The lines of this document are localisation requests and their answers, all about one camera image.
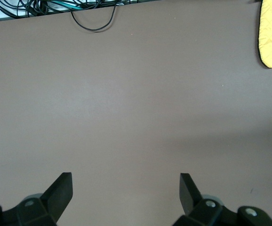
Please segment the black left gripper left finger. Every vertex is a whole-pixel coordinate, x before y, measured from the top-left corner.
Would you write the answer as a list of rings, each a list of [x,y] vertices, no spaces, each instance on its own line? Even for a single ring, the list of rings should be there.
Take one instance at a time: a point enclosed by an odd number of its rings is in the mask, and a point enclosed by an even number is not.
[[[0,226],[56,226],[72,197],[72,173],[63,172],[44,193],[6,211],[0,206]]]

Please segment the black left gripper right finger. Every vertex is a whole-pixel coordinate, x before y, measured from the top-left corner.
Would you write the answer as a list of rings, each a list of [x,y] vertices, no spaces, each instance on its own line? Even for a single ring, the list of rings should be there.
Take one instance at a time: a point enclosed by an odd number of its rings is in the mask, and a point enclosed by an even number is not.
[[[180,174],[179,198],[184,215],[175,226],[272,226],[272,218],[260,208],[241,206],[233,212],[215,198],[204,198],[188,173]]]

